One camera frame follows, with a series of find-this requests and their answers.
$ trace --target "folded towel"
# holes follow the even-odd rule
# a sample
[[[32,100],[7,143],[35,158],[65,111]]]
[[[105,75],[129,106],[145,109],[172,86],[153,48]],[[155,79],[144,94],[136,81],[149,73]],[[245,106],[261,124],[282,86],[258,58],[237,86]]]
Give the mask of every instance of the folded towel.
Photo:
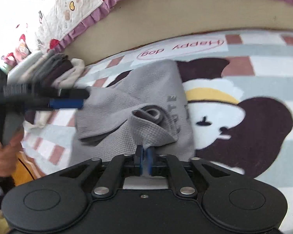
[[[64,60],[63,64],[52,71],[50,75],[42,82],[43,85],[50,85],[55,88],[70,88],[74,86],[75,81],[81,75],[85,68],[85,62],[81,59],[72,59],[71,61]],[[62,74],[55,81],[56,75]],[[28,126],[32,128],[43,128],[50,116],[52,111],[27,111],[25,114],[26,120],[30,123]]]
[[[194,155],[193,132],[177,64],[171,60],[137,68],[109,88],[90,87],[76,114],[70,165],[134,153],[137,145],[187,161]]]

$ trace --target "pink oval logo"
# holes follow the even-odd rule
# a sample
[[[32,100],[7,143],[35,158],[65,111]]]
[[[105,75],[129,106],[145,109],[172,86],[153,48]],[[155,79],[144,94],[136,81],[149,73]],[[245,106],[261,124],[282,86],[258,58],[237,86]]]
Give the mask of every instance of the pink oval logo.
[[[224,39],[221,38],[204,38],[195,39],[192,38],[191,41],[174,41],[173,43],[168,43],[165,45],[158,45],[149,48],[137,56],[138,60],[156,60],[169,58],[179,55],[200,53],[200,52],[222,52],[223,50],[213,50],[215,48],[221,47],[225,43]]]

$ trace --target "brown dog ear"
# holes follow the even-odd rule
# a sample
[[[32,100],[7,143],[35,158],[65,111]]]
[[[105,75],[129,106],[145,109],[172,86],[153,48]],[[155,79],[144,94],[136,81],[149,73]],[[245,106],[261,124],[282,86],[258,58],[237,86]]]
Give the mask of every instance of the brown dog ear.
[[[120,80],[124,79],[126,76],[129,75],[130,71],[131,71],[131,70],[129,70],[129,71],[125,71],[125,72],[119,74],[119,75],[115,78],[115,80],[114,80],[113,82],[111,82],[107,87],[110,87],[110,86],[112,86],[112,85],[118,83]]]
[[[281,102],[268,97],[254,97],[238,104],[245,110],[245,118],[228,129],[229,140],[217,139],[196,156],[239,167],[245,175],[255,178],[276,160],[285,137],[293,128],[293,118]]]
[[[198,78],[221,78],[222,71],[230,63],[229,60],[222,58],[201,58],[188,62],[176,62],[183,83]]]

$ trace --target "yellow object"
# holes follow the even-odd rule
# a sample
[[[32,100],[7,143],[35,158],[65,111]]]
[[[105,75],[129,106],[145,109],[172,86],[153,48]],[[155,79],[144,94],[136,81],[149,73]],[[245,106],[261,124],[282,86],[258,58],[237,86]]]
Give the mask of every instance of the yellow object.
[[[26,159],[23,157],[23,152],[18,154],[18,161],[16,164],[16,171],[12,174],[12,178],[14,179],[14,183],[16,186],[21,184],[30,182],[34,179],[37,179],[35,172],[33,171],[31,165],[28,163]]]
[[[69,8],[71,9],[71,11],[75,10],[75,6],[74,6],[73,1],[71,1],[71,3],[69,4]]]
[[[1,217],[0,218],[0,234],[6,234],[9,231],[9,226],[6,220]]]
[[[16,164],[16,171],[12,174],[15,185],[19,186],[21,184],[27,183],[36,179],[37,176],[33,168],[27,159],[23,156],[23,152],[18,154],[18,162]],[[6,234],[9,231],[9,226],[6,220],[3,218],[2,213],[0,211],[0,234]]]
[[[239,101],[231,95],[220,90],[212,88],[194,88],[186,91],[187,101],[191,100],[207,100],[207,101],[222,101],[231,104],[238,104]]]

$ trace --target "gray towel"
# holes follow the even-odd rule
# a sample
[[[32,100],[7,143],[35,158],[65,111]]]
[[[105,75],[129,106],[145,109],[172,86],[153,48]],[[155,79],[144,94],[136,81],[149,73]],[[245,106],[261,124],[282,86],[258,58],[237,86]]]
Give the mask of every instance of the gray towel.
[[[33,76],[31,78],[31,81],[33,82],[39,82],[43,80],[48,74],[57,68],[61,63],[63,59],[66,59],[68,56],[62,53],[55,54],[51,56],[46,62],[44,62],[40,67],[38,67],[33,72]]]
[[[70,165],[93,157],[110,161],[137,145],[187,161],[194,156],[193,132],[177,63],[155,62],[108,88],[91,87],[76,114]]]

